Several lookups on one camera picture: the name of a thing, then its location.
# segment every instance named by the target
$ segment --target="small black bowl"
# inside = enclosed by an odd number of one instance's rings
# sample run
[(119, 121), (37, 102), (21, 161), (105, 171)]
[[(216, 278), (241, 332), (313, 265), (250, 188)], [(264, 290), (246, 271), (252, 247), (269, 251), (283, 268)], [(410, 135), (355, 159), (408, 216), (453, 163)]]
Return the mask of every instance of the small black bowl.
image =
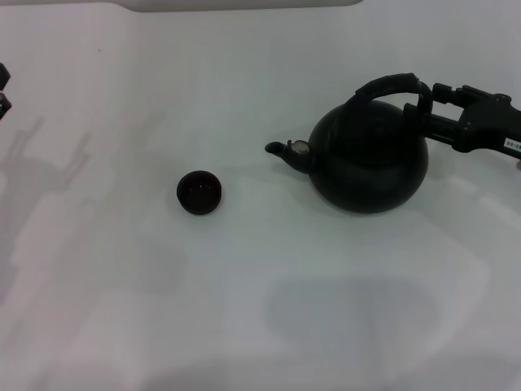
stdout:
[(221, 183), (211, 173), (194, 171), (179, 181), (177, 199), (188, 213), (211, 213), (221, 202)]

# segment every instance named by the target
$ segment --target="black kettle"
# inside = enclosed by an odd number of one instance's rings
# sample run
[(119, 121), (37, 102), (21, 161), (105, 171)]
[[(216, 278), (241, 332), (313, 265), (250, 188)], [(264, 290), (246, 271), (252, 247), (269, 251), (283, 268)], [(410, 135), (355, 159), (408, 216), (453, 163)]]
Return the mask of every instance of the black kettle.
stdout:
[[(374, 99), (418, 94), (404, 110)], [(431, 113), (433, 102), (464, 109), (459, 121)], [(430, 90), (413, 73), (382, 77), (326, 114), (308, 142), (269, 143), (265, 150), (308, 174), (332, 204), (355, 213), (378, 213), (404, 204), (420, 187), (428, 166), (425, 138), (459, 152), (493, 149), (521, 158), (521, 112), (511, 98), (463, 86)]]

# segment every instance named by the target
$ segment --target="white table surface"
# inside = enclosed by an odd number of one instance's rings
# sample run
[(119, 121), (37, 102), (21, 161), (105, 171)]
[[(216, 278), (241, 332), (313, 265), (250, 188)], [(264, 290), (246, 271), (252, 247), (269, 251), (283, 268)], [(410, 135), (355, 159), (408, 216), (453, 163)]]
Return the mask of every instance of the white table surface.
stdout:
[[(521, 107), (520, 12), (0, 8), (2, 391), (521, 389), (510, 158), (433, 143), (408, 204), (355, 217), (264, 152), (396, 72)], [(206, 217), (169, 197), (195, 169)]]

